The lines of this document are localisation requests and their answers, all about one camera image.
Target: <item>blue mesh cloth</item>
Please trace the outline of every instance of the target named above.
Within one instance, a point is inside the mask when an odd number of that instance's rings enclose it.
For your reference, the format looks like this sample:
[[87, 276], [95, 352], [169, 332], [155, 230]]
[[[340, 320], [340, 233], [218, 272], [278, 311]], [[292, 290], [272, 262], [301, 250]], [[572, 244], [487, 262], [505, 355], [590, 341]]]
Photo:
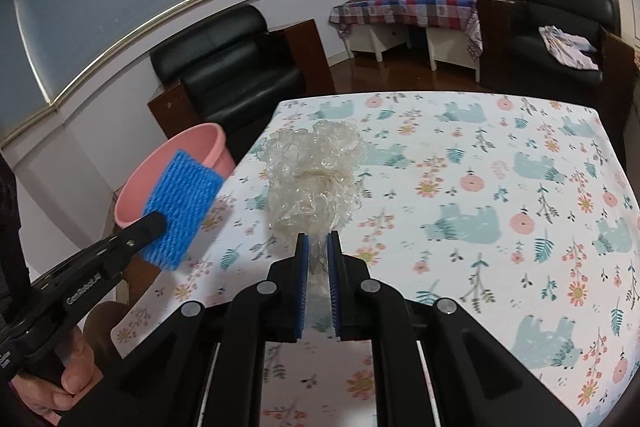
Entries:
[[155, 210], [163, 214], [166, 232], [142, 251], [142, 257], [163, 270], [175, 270], [223, 183], [220, 174], [178, 150], [143, 211], [143, 216]]

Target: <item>pink trash bin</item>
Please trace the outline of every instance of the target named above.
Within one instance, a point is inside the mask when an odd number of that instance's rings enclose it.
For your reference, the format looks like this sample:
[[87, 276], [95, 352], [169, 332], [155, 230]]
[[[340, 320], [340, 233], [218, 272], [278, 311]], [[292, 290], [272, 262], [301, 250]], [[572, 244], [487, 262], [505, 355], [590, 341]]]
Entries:
[[225, 132], [217, 123], [201, 123], [163, 143], [140, 164], [122, 188], [114, 210], [117, 225], [124, 229], [142, 217], [151, 191], [180, 149], [226, 180], [236, 164], [225, 144]]

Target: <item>wooden floor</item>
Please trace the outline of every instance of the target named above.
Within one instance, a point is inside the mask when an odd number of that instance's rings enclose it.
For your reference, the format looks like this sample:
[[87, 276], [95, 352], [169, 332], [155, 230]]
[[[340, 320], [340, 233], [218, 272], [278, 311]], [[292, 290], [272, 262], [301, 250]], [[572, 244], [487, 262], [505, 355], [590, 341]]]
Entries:
[[373, 54], [362, 53], [331, 67], [338, 93], [404, 90], [483, 91], [476, 84], [475, 71], [438, 62], [431, 71], [427, 50], [398, 46], [376, 62]]

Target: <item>table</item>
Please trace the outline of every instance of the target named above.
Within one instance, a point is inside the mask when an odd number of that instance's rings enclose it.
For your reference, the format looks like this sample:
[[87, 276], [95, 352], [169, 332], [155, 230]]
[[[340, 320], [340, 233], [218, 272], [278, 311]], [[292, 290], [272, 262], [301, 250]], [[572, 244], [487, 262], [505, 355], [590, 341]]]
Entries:
[[435, 71], [436, 60], [441, 60], [473, 68], [478, 75], [482, 35], [476, 0], [348, 2], [331, 10], [329, 22], [338, 25], [338, 31], [346, 39], [351, 25], [386, 23], [423, 27], [426, 29], [431, 70]]
[[[640, 365], [638, 202], [596, 112], [489, 93], [346, 94], [282, 102], [264, 135], [321, 118], [367, 142], [345, 253], [407, 298], [458, 300], [595, 427]], [[268, 226], [261, 144], [188, 259], [112, 331], [122, 355], [181, 303], [232, 299], [292, 254]], [[372, 427], [369, 343], [338, 343], [322, 299], [306, 315], [302, 341], [267, 346], [261, 425]]]

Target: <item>leather sofa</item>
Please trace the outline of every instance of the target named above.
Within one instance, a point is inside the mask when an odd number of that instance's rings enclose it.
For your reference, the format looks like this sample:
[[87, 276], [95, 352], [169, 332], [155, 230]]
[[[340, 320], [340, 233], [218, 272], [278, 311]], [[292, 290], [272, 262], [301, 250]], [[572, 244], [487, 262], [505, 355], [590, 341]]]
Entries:
[[279, 102], [335, 92], [315, 23], [268, 32], [248, 4], [185, 28], [150, 54], [162, 87], [149, 108], [165, 134], [219, 123], [236, 162]]
[[[593, 107], [624, 166], [623, 130], [635, 81], [634, 50], [618, 36], [612, 0], [478, 0], [483, 52], [480, 84], [506, 94]], [[600, 71], [580, 71], [548, 53], [539, 26], [585, 37]]]

